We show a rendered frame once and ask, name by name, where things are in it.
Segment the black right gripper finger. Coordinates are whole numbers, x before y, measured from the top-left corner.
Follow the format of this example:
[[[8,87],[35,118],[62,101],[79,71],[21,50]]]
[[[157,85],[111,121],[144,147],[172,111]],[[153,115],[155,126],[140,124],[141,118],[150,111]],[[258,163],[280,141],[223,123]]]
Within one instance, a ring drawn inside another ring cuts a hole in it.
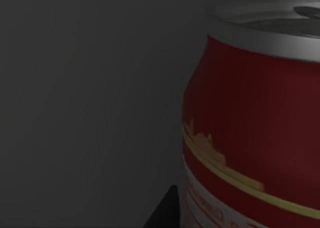
[[[168,189],[143,228],[180,228],[180,200],[176,185]]]

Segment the red and white can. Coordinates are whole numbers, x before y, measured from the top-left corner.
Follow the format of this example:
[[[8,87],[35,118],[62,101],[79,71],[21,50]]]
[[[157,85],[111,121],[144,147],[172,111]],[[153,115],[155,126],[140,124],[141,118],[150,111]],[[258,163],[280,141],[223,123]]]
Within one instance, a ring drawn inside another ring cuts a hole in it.
[[[320,0],[229,1],[207,25],[180,228],[320,228]]]

